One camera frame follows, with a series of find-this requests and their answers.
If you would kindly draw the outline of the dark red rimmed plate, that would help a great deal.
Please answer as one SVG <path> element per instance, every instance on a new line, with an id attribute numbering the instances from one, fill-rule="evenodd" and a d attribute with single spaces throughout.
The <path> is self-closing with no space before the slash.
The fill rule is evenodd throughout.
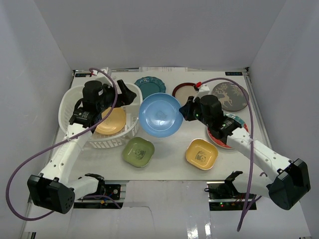
<path id="1" fill-rule="evenodd" d="M 172 96 L 179 101 L 181 106 L 186 104 L 188 97 L 194 97 L 196 95 L 194 85 L 195 83 L 182 83 L 174 88 Z"/>

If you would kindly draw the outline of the teal scalloped plate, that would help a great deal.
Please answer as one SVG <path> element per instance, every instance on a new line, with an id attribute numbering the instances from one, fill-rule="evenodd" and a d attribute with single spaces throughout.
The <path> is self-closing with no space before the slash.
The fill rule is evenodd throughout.
<path id="1" fill-rule="evenodd" d="M 147 94 L 147 95 L 166 92 L 165 83 L 157 77 L 152 77 L 152 76 L 142 77 L 135 81 L 135 85 L 139 87 L 139 89 L 141 90 L 143 94 Z"/>

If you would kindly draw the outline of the yellow round plate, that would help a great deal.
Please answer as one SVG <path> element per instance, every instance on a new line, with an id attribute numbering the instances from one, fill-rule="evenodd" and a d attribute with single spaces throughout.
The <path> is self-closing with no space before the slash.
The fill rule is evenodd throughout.
<path id="1" fill-rule="evenodd" d="M 96 127 L 96 132 L 112 135 L 120 132 L 126 125 L 126 113 L 123 108 L 114 108 L 110 115 Z"/>

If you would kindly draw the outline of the blue round plate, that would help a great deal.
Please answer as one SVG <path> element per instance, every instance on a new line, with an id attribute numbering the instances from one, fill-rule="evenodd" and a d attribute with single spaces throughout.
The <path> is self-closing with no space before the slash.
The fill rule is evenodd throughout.
<path id="1" fill-rule="evenodd" d="M 176 133 L 182 125 L 183 116 L 179 112 L 179 101 L 166 93 L 155 93 L 146 97 L 139 110 L 142 129 L 154 137 L 168 137 Z"/>

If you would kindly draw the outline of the red and teal plate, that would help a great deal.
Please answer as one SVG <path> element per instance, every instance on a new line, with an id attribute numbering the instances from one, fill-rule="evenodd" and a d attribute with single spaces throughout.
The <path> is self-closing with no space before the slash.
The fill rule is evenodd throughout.
<path id="1" fill-rule="evenodd" d="M 243 128 L 245 128 L 245 130 L 246 130 L 247 132 L 249 131 L 249 130 L 248 130 L 248 127 L 247 127 L 247 125 L 246 125 L 246 123 L 245 123 L 240 117 L 238 117 L 237 115 L 234 115 L 234 114 L 232 114 L 232 113 L 224 113 L 224 115 L 227 116 L 227 117 L 229 117 L 229 118 L 231 118 L 231 119 L 233 119 L 233 120 L 235 120 L 235 121 L 237 121 L 238 123 L 241 124 L 241 126 L 242 126 Z M 219 147 L 221 147 L 221 148 L 224 148 L 224 149 L 228 149 L 228 150 L 233 149 L 232 147 L 230 147 L 230 146 L 224 144 L 221 140 L 218 140 L 218 139 L 214 138 L 214 137 L 212 136 L 212 134 L 209 132 L 208 129 L 207 129 L 207 134 L 208 134 L 210 140 L 211 140 L 215 145 L 217 145 L 217 146 L 219 146 Z"/>

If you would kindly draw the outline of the yellow square panda plate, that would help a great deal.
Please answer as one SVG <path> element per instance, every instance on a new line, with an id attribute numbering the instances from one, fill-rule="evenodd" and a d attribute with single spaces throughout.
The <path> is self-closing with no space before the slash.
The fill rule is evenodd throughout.
<path id="1" fill-rule="evenodd" d="M 185 152 L 188 163 L 201 169 L 209 170 L 215 164 L 218 157 L 218 149 L 204 139 L 194 139 Z"/>

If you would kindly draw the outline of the grey reindeer plate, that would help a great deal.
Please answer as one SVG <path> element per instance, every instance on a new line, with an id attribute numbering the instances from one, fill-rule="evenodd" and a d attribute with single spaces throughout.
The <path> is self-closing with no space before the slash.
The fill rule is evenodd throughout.
<path id="1" fill-rule="evenodd" d="M 223 82 L 217 84 L 212 90 L 212 95 L 218 98 L 223 110 L 228 112 L 241 111 L 248 105 L 246 97 L 249 99 L 249 95 L 247 91 L 234 83 Z"/>

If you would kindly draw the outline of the green square panda plate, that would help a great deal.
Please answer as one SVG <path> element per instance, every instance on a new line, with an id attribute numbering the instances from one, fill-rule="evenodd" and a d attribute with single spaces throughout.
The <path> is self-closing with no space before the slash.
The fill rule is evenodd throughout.
<path id="1" fill-rule="evenodd" d="M 155 152 L 154 145 L 141 137 L 130 139 L 122 151 L 122 158 L 130 165 L 142 168 L 148 165 Z"/>

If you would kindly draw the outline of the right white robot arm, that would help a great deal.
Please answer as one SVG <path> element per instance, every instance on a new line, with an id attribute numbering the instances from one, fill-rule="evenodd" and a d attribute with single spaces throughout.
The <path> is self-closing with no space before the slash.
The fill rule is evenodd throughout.
<path id="1" fill-rule="evenodd" d="M 208 127 L 211 135 L 239 151 L 261 168 L 270 183 L 262 183 L 262 190 L 281 209 L 291 209 L 310 189 L 307 164 L 301 159 L 288 159 L 263 143 L 253 140 L 237 120 L 226 116 L 216 96 L 189 97 L 179 109 L 186 121 L 198 120 Z"/>

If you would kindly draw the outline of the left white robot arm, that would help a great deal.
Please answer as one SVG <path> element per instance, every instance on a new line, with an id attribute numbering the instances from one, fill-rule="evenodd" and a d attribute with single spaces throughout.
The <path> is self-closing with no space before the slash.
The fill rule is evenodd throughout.
<path id="1" fill-rule="evenodd" d="M 143 100 L 140 89 L 133 84 L 117 81 L 120 92 L 100 81 L 88 81 L 84 86 L 69 89 L 63 96 L 59 114 L 71 112 L 64 141 L 41 170 L 31 175 L 27 181 L 33 203 L 36 206 L 61 214 L 70 211 L 74 201 L 86 196 L 99 199 L 105 194 L 104 177 L 88 173 L 78 180 L 69 181 L 72 167 L 81 150 L 93 135 L 97 125 L 108 115 L 109 109 L 122 109 L 124 106 L 137 110 Z"/>

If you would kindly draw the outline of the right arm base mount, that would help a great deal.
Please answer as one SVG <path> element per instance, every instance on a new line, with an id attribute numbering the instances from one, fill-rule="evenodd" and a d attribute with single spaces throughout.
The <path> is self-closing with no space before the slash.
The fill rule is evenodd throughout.
<path id="1" fill-rule="evenodd" d="M 211 212 L 241 211 L 244 208 L 245 193 L 230 189 L 223 181 L 210 181 L 204 191 L 208 195 Z"/>

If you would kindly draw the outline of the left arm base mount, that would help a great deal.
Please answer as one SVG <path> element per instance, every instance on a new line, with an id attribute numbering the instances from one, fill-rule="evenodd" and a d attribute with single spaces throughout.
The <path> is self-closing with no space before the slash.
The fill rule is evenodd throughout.
<path id="1" fill-rule="evenodd" d="M 121 209 L 126 195 L 125 184 L 106 184 L 101 192 L 81 198 L 75 209 Z"/>

